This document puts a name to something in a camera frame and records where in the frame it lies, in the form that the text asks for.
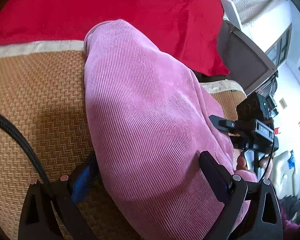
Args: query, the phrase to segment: pink fabric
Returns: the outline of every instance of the pink fabric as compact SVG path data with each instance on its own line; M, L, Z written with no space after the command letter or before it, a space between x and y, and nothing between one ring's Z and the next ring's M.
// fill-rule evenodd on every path
M229 137L208 118L223 116L220 105L189 68L123 20L95 26L84 46L87 118L106 190L144 239L202 239L223 204L199 153L234 174Z

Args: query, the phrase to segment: thin black wire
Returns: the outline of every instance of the thin black wire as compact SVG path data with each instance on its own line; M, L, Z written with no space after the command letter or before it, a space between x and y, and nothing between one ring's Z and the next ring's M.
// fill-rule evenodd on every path
M270 153L270 155L269 155L269 161L268 161L268 163L267 163L265 172L263 173L263 175L262 175L261 179L259 180L259 182L261 182L262 179L265 177L265 174L266 174L266 172L267 172L267 170L268 170L268 168L269 168L269 165L270 165L270 162L271 162L271 157L272 157L272 154L273 154L273 150L274 150L274 134L273 134L273 142L272 142L271 153Z
M34 166L40 178L42 179L43 183L45 184L50 197L52 198L53 189L50 184L49 178L46 172L44 171L37 155L34 153L33 149L31 148L30 144L23 137L20 131L2 115L0 115L0 128L4 130L8 135L10 135L12 139L14 139L20 145L23 151L26 153L32 165Z

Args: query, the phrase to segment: red object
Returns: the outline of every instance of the red object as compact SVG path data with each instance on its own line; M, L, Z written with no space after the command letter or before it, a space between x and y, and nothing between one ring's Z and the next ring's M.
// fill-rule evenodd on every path
M94 25L122 18L189 68L226 75L217 52L223 13L220 0L9 0L0 45L83 40Z

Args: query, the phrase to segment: woven mat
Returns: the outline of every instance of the woven mat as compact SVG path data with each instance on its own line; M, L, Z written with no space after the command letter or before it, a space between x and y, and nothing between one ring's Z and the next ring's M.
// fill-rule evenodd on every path
M51 181L70 174L93 150L84 105L84 63L81 51L0 58L0 113L28 140ZM212 96L221 104L225 117L236 120L235 107L245 95L226 91ZM11 240L18 238L31 178L38 178L38 174L27 156L0 130L0 226ZM141 239L100 178L79 209L100 240ZM71 239L63 226L61 230Z

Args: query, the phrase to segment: blue object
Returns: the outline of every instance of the blue object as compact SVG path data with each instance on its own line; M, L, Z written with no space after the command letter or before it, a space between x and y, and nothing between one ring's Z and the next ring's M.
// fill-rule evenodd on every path
M295 168L296 167L296 160L294 159L294 152L293 150L290 151L291 157L288 159L288 165L289 169Z

